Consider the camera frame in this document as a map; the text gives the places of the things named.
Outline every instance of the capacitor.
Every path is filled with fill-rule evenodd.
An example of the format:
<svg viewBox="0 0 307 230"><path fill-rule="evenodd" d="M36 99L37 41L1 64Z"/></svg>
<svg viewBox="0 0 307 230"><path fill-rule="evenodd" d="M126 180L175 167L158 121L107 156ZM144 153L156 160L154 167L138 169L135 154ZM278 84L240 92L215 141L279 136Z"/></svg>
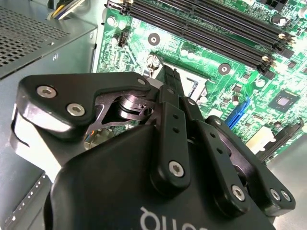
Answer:
<svg viewBox="0 0 307 230"><path fill-rule="evenodd" d="M119 36L116 34L111 38L111 44L115 45L118 43Z"/></svg>
<svg viewBox="0 0 307 230"><path fill-rule="evenodd" d="M280 16L279 14L275 14L271 17L271 23L277 26L283 26L287 22L287 18Z"/></svg>
<svg viewBox="0 0 307 230"><path fill-rule="evenodd" d="M106 23L108 23L110 26L115 26L116 20L113 16L110 16L107 18Z"/></svg>
<svg viewBox="0 0 307 230"><path fill-rule="evenodd" d="M265 86L265 80L264 79L259 79L255 82L256 86L258 88L262 88L263 86Z"/></svg>
<svg viewBox="0 0 307 230"><path fill-rule="evenodd" d="M188 50L185 49L185 48L182 48L181 51L180 51L180 54L181 54L181 56L184 57L184 56L188 55Z"/></svg>
<svg viewBox="0 0 307 230"><path fill-rule="evenodd" d="M298 16L300 18L304 18L307 19L307 6L304 6L303 8L301 8L298 12Z"/></svg>
<svg viewBox="0 0 307 230"><path fill-rule="evenodd" d="M193 50L188 51L188 59L194 59L195 58L195 53Z"/></svg>
<svg viewBox="0 0 307 230"><path fill-rule="evenodd" d="M239 97L237 95L233 95L231 99L232 99L232 104L234 106L237 106L239 104Z"/></svg>
<svg viewBox="0 0 307 230"><path fill-rule="evenodd" d="M281 124L279 121L276 121L276 122L274 123L274 126L275 126L275 128L277 128L277 129L282 128L282 124Z"/></svg>
<svg viewBox="0 0 307 230"><path fill-rule="evenodd" d="M208 99L205 96L200 97L201 103L206 103Z"/></svg>

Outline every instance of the chip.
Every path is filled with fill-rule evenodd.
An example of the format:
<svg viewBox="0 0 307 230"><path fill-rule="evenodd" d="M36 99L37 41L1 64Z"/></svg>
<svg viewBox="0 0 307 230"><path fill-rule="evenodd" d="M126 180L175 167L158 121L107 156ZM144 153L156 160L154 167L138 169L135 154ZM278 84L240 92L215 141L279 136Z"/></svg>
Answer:
<svg viewBox="0 0 307 230"><path fill-rule="evenodd" d="M269 103L269 107L280 111L280 112L287 112L291 106L300 99L299 96L287 92L285 90L280 91L276 97Z"/></svg>
<svg viewBox="0 0 307 230"><path fill-rule="evenodd" d="M232 89L235 92L240 92L242 87L240 85L235 85L235 87Z"/></svg>
<svg viewBox="0 0 307 230"><path fill-rule="evenodd" d="M290 100L288 98L282 97L277 103L281 106L285 106L286 104L288 104L289 101Z"/></svg>
<svg viewBox="0 0 307 230"><path fill-rule="evenodd" d="M296 62L295 62L295 61L290 61L290 62L288 63L288 67L289 67L290 69L293 69L294 66L296 66Z"/></svg>
<svg viewBox="0 0 307 230"><path fill-rule="evenodd" d="M243 78L245 78L245 79L249 79L249 75L248 74L244 74L244 76L243 76Z"/></svg>

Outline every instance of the black connector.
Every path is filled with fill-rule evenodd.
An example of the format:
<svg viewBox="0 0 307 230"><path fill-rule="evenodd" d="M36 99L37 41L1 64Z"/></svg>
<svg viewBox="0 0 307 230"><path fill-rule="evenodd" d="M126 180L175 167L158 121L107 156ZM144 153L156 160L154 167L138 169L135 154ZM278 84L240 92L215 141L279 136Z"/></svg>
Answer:
<svg viewBox="0 0 307 230"><path fill-rule="evenodd" d="M266 161L271 157L277 149L284 145L288 140L290 140L303 126L304 121L302 118L299 118L299 123L293 126L286 126L283 128L274 138L275 142L269 142L264 148L265 151L260 151L256 154L256 157L261 161Z"/></svg>
<svg viewBox="0 0 307 230"><path fill-rule="evenodd" d="M119 47L123 48L126 45L128 36L129 36L129 29L124 28L121 31L121 34L120 34L120 37L119 37L119 41L118 41Z"/></svg>

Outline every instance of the perforated metal panel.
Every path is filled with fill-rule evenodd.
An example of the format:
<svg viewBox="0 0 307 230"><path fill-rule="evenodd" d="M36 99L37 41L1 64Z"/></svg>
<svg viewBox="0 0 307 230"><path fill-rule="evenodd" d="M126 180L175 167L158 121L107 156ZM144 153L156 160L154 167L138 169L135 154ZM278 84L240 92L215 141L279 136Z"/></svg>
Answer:
<svg viewBox="0 0 307 230"><path fill-rule="evenodd" d="M0 68L69 33L0 6Z"/></svg>

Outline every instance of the ram slot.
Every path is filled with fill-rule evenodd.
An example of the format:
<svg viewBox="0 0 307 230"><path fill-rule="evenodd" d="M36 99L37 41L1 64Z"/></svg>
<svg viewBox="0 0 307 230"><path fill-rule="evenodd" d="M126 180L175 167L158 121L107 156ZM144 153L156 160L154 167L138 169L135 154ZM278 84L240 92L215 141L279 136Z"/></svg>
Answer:
<svg viewBox="0 0 307 230"><path fill-rule="evenodd" d="M219 26L266 48L274 49L286 58L290 58L293 54L293 51L287 49L279 38L280 34L287 36L286 32L217 2L203 0L195 5L191 0L158 1L194 15L211 25Z"/></svg>
<svg viewBox="0 0 307 230"><path fill-rule="evenodd" d="M194 22L187 21L186 19L179 18L177 15L168 13L167 16L161 13L161 9L154 7L148 3L135 1L133 7L140 11L150 13L155 17L163 18L165 21L173 23L174 25L186 28L187 31L194 33L197 36L202 36L205 39L214 41L222 46L225 46L233 51L246 55L248 58L252 58L258 62L261 62L263 56L268 54L247 46L241 42L235 41L217 32L208 30L205 27L199 26Z"/></svg>
<svg viewBox="0 0 307 230"><path fill-rule="evenodd" d="M179 27L176 27L174 25L168 25L164 21L159 20L157 18L151 17L151 15L148 15L147 13L138 11L136 9L132 10L130 13L130 16L133 18L139 19L143 22L149 23L151 25L154 25L158 28L161 28L167 32L170 32L174 35L180 36L188 41L194 42L197 45L200 45L204 48L210 49L216 53L222 54L226 57L229 57L235 61L238 61L246 66L249 66L253 69L257 68L257 64L255 64L255 61L253 60L252 62L246 60L246 56L241 56L235 54L232 50L230 49L225 49L223 46L220 46L216 43L210 42L210 41L205 41L203 38L197 38L195 35L191 33L183 33L183 30Z"/></svg>

